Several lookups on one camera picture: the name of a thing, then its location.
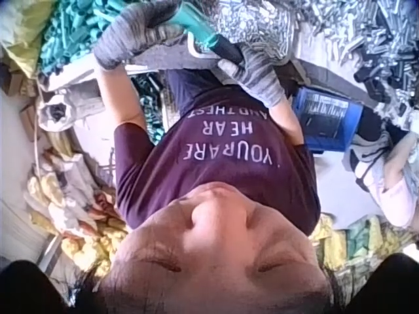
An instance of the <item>person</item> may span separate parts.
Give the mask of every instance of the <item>person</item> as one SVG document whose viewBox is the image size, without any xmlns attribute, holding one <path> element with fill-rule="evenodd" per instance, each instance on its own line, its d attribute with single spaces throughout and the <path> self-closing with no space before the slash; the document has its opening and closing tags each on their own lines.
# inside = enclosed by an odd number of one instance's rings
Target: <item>person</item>
<svg viewBox="0 0 419 314">
<path fill-rule="evenodd" d="M 115 124 L 117 205 L 133 231 L 72 310 L 321 313 L 330 291 L 308 239 L 320 215 L 314 160 L 265 54 L 240 44 L 240 65 L 219 62 L 239 86 L 210 71 L 167 71 L 181 119 L 150 142 L 122 62 L 182 34 L 149 27 L 176 4 L 126 7 L 94 48 Z"/>
<path fill-rule="evenodd" d="M 371 194 L 391 224 L 419 232 L 418 110 L 410 113 L 409 124 L 409 131 L 391 124 L 383 127 L 378 116 L 368 114 L 346 160 L 357 184 Z"/>
</svg>

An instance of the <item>white wall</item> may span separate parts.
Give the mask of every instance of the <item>white wall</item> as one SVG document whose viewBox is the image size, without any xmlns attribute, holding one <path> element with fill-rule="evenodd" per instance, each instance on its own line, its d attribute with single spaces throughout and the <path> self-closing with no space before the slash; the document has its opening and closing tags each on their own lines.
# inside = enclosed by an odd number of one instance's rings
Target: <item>white wall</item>
<svg viewBox="0 0 419 314">
<path fill-rule="evenodd" d="M 321 211 L 335 216 L 334 227 L 345 229 L 365 215 L 382 215 L 380 208 L 342 165 L 343 153 L 325 152 L 315 157 Z"/>
<path fill-rule="evenodd" d="M 31 225 L 22 195 L 34 161 L 33 143 L 27 139 L 19 119 L 19 110 L 25 103 L 25 99 L 7 97 L 0 90 L 0 255 L 9 260 L 36 262 L 47 234 Z"/>
</svg>

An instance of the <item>leg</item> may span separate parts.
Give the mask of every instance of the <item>leg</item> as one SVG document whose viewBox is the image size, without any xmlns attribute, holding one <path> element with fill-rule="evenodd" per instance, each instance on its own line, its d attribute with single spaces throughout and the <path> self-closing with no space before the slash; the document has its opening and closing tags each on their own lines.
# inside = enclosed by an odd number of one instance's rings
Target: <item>leg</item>
<svg viewBox="0 0 419 314">
<path fill-rule="evenodd" d="M 223 86 L 210 70 L 180 69 L 165 72 L 181 116 L 193 108 L 196 97 Z"/>
</svg>

